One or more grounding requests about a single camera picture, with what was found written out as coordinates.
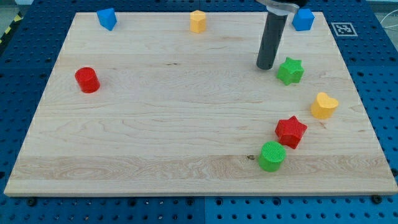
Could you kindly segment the silver tool mount bracket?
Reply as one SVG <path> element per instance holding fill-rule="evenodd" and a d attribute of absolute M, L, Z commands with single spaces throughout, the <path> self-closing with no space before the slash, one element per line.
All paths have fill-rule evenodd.
<path fill-rule="evenodd" d="M 269 12 L 277 16 L 296 14 L 307 4 L 307 0 L 256 0 L 256 2 L 264 5 Z"/>

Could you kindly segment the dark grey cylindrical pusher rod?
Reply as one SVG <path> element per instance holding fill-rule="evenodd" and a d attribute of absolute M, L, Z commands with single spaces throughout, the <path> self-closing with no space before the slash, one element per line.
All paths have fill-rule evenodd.
<path fill-rule="evenodd" d="M 286 20 L 287 15 L 278 16 L 272 12 L 267 14 L 256 61 L 258 68 L 262 70 L 270 70 L 273 67 Z"/>

